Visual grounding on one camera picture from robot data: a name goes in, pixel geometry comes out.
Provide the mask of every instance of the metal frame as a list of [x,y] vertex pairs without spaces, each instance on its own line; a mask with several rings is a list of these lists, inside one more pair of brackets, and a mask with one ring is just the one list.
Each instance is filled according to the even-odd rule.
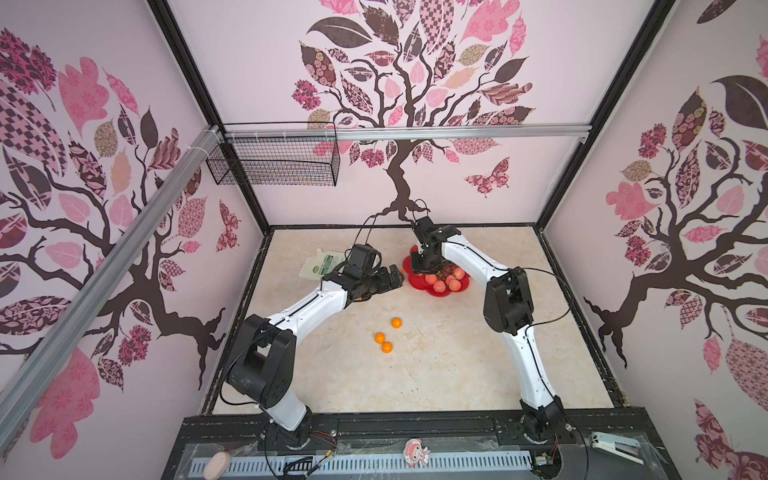
[[40,397],[69,361],[74,348],[94,322],[136,255],[171,209],[187,182],[219,143],[216,127],[202,131],[187,149],[160,190],[149,200],[93,277],[74,296],[64,315],[46,333],[37,349],[0,394],[0,449],[13,439]]

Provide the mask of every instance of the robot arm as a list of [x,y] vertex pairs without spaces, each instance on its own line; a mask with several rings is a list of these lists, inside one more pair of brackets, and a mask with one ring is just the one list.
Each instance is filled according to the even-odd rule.
[[437,273],[447,260],[486,285],[483,316],[509,347],[521,385],[526,436],[541,441],[562,419],[562,403],[544,371],[534,337],[533,301],[525,271],[507,268],[472,246],[455,227],[419,219],[414,233],[420,252],[411,253],[414,273]]

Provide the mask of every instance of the wall mural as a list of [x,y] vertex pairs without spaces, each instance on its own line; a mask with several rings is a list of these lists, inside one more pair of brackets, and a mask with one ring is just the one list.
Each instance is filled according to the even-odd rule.
[[[520,124],[534,110],[503,107],[517,103],[533,88],[531,83],[511,83],[526,59],[515,58],[526,36],[522,14],[510,19],[520,8],[519,0],[504,5],[501,0],[457,0],[464,6],[462,17],[471,14],[464,31],[453,28],[453,0],[422,0],[418,9],[416,0],[320,3],[343,16],[323,18],[307,32],[325,35],[338,48],[324,51],[300,42],[302,61],[315,83],[299,80],[293,99],[312,111],[310,122],[333,121],[341,127],[503,125]],[[369,52],[357,56],[356,49],[363,46]],[[372,91],[373,99],[363,88]],[[325,126],[310,124],[310,128]],[[375,217],[396,212],[400,220],[410,221],[407,212],[426,208],[411,199],[403,162],[409,158],[414,163],[433,162],[436,155],[459,162],[460,154],[479,154],[498,145],[492,138],[441,143],[339,142],[339,151],[349,152],[350,164],[360,160],[368,168],[389,162],[385,171],[397,196]],[[316,153],[325,154],[331,147],[320,144]],[[504,159],[490,176],[472,175],[465,181],[487,194],[493,187],[506,186],[507,169]]]
[[[30,49],[8,29],[0,35],[0,52],[0,73],[9,82],[0,79],[0,141],[9,173],[0,205],[11,211],[0,219],[0,249],[9,252],[0,254],[0,297],[15,291],[32,295],[0,309],[0,333],[18,338],[0,343],[0,355],[27,356],[42,338],[30,341],[26,336],[59,320],[71,302],[60,292],[74,295],[90,280],[181,151],[176,129],[161,140],[150,108],[140,114],[128,86],[103,69],[101,76],[90,58],[81,58],[79,70],[66,65],[57,72],[39,47]],[[100,77],[109,89],[100,84]],[[40,91],[50,100],[57,80],[74,128],[54,125],[31,101]],[[119,103],[111,104],[119,111],[105,110],[112,94]],[[101,121],[92,140],[83,137],[83,127],[91,121]],[[185,273],[179,259],[200,248],[194,238],[203,226],[207,202],[207,197],[195,197],[200,176],[198,169],[130,267],[130,284],[107,301],[94,322],[97,327],[85,333],[100,337],[94,351],[76,349],[40,399],[30,439],[40,442],[53,435],[54,458],[66,455],[77,441],[74,423],[93,412],[99,379],[122,390],[130,380],[126,369],[146,358],[157,337],[194,338],[200,355],[198,388],[202,386],[206,355],[223,339],[214,333],[224,308],[204,322],[166,306],[166,295],[176,291],[174,278]],[[224,231],[217,251],[237,245],[240,222],[223,202],[219,206]],[[56,210],[65,216],[55,217]],[[67,285],[65,290],[60,282]]]

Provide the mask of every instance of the tree mural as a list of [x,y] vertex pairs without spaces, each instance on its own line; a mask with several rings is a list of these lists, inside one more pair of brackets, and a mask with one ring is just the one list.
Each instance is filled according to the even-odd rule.
[[[671,144],[663,124],[641,135],[643,159],[622,171],[630,183],[622,181],[606,196],[627,221],[616,234],[627,242],[624,256],[635,269],[627,296],[614,312],[584,300],[604,323],[598,329],[603,349],[611,336],[626,367],[624,328],[649,291],[672,290],[665,307],[680,309],[680,327],[698,319],[707,325],[703,357],[712,371],[720,366],[725,342],[712,315],[720,306],[732,332],[728,368],[768,410],[768,354],[737,338],[745,332],[768,341],[768,238],[761,219],[768,216],[768,147],[727,136],[729,121],[768,131],[768,86],[745,75],[714,83],[725,89],[727,116],[708,110],[697,89],[674,120]],[[742,286],[762,292],[745,295]]]
[[[56,72],[46,74],[44,83],[29,67],[29,58],[36,55],[48,59],[38,47],[31,57],[25,57],[27,45],[6,29],[0,38],[0,51],[0,73],[19,88],[26,85],[23,92],[34,91],[34,85],[19,83],[29,77],[51,95],[55,93]],[[106,81],[119,101],[112,104],[119,106],[119,111],[105,110],[111,93],[99,84],[99,68],[86,57],[80,66],[78,70],[66,65],[65,71],[58,72],[58,93],[74,124],[67,144],[33,103],[0,80],[0,141],[9,178],[5,185],[12,188],[12,180],[15,186],[15,191],[0,192],[3,211],[10,211],[0,219],[0,249],[6,252],[0,254],[0,297],[16,289],[35,289],[33,297],[0,309],[0,333],[21,340],[14,346],[0,343],[0,355],[34,351],[41,339],[24,343],[23,337],[58,321],[70,304],[64,296],[74,294],[90,280],[147,206],[151,191],[162,185],[157,174],[172,169],[181,153],[176,129],[161,140],[150,109],[140,116],[128,87],[106,71]],[[110,115],[111,119],[103,121]],[[83,126],[89,121],[103,121],[92,142],[82,137]],[[131,265],[131,283],[107,301],[94,323],[96,327],[85,333],[100,337],[90,357],[106,383],[122,389],[124,369],[146,358],[153,338],[186,335],[197,343],[202,386],[208,349],[218,349],[223,338],[214,338],[223,309],[204,323],[170,311],[165,299],[167,293],[176,291],[174,278],[184,274],[178,259],[200,247],[193,240],[203,225],[207,200],[194,196],[200,176],[198,169]],[[217,250],[237,245],[239,223],[221,202],[220,211],[225,230]],[[28,248],[22,244],[26,237]]]
[[[456,25],[461,20],[454,16],[453,0],[423,0],[418,10],[416,0],[376,0],[359,6],[354,0],[320,3],[345,16],[324,18],[307,32],[319,32],[334,48],[315,48],[307,45],[310,40],[300,43],[302,61],[320,88],[300,80],[293,92],[302,108],[313,111],[310,122],[333,121],[340,127],[519,124],[533,111],[503,106],[517,103],[533,87],[510,82],[526,59],[515,58],[526,36],[522,15],[508,22],[519,9],[519,0],[507,0],[504,5],[501,0],[457,1],[465,6],[464,15],[473,10],[463,30]],[[358,15],[359,22],[347,18],[351,15]],[[458,58],[457,51],[462,52]],[[319,108],[324,100],[333,106]],[[325,126],[310,123],[310,128]],[[460,154],[479,154],[498,145],[491,138],[451,143],[339,142],[339,152],[349,152],[350,164],[360,160],[369,168],[389,162],[386,173],[397,196],[376,217],[396,212],[400,220],[410,221],[407,212],[425,207],[410,198],[403,162],[409,158],[414,163],[433,162],[436,155],[459,162]],[[318,154],[325,154],[328,145],[318,148]],[[465,180],[487,194],[493,187],[506,185],[505,170]]]

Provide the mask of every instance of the aluminum rail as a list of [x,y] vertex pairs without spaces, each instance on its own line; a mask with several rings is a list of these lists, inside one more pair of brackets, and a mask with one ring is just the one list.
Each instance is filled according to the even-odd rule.
[[184,152],[163,186],[149,200],[104,263],[74,296],[58,322],[45,334],[37,349],[0,394],[0,450],[5,449],[53,382],[94,322],[101,308],[125,277],[136,256],[149,241],[195,170],[219,144],[216,127],[208,126]]
[[[228,124],[227,138],[332,136],[333,130],[292,128],[254,129],[249,124]],[[339,141],[416,140],[436,138],[587,137],[589,124],[471,125],[466,127],[337,128]]]

